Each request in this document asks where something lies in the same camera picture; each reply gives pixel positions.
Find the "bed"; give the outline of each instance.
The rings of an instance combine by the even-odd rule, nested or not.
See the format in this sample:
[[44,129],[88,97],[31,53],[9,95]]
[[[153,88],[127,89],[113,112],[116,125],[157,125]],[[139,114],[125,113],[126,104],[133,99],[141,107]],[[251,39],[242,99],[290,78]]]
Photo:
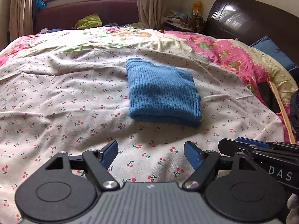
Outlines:
[[[134,122],[126,60],[139,57],[189,71],[204,123],[193,128]],[[206,35],[132,28],[65,30],[18,38],[0,54],[0,222],[22,220],[19,185],[59,151],[80,155],[117,140],[108,171],[122,182],[177,181],[193,172],[183,145],[218,151],[222,138],[290,142],[283,114],[269,110],[256,83],[271,80],[288,114],[297,89],[279,63],[246,44]],[[84,171],[74,171],[84,177]]]

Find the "blue pillow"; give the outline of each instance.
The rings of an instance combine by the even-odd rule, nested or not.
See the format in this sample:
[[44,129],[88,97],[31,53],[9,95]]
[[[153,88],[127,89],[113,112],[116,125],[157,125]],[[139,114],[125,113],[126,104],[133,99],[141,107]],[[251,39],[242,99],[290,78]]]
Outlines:
[[260,51],[273,57],[287,70],[291,70],[297,66],[290,60],[290,58],[286,56],[285,53],[279,50],[277,45],[274,44],[274,42],[268,36],[261,38],[260,40],[252,44],[251,47],[259,49]]

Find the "folded sweater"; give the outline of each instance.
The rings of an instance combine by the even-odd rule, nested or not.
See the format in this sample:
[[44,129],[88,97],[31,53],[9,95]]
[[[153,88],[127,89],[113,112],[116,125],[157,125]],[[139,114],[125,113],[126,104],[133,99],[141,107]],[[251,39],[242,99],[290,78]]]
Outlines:
[[132,119],[200,125],[200,96],[188,71],[139,58],[128,59],[126,69]]

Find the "beige curtain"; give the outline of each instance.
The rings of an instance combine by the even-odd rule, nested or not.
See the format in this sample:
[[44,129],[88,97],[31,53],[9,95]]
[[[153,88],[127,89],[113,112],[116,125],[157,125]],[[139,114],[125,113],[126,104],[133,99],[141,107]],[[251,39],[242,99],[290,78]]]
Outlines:
[[167,0],[137,0],[139,20],[149,29],[159,29],[163,23],[163,14]]
[[32,0],[11,0],[9,32],[11,41],[33,34]]

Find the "dark brown headboard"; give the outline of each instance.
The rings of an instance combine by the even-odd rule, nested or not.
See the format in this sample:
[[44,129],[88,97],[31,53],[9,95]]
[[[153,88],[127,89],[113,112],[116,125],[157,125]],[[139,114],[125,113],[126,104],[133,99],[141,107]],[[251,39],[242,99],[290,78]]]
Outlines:
[[267,35],[299,65],[299,18],[262,2],[216,0],[207,18],[204,34],[217,39],[238,38],[247,45]]
[[136,0],[91,0],[45,8],[36,15],[35,30],[71,29],[78,20],[97,13],[103,24],[139,22]]

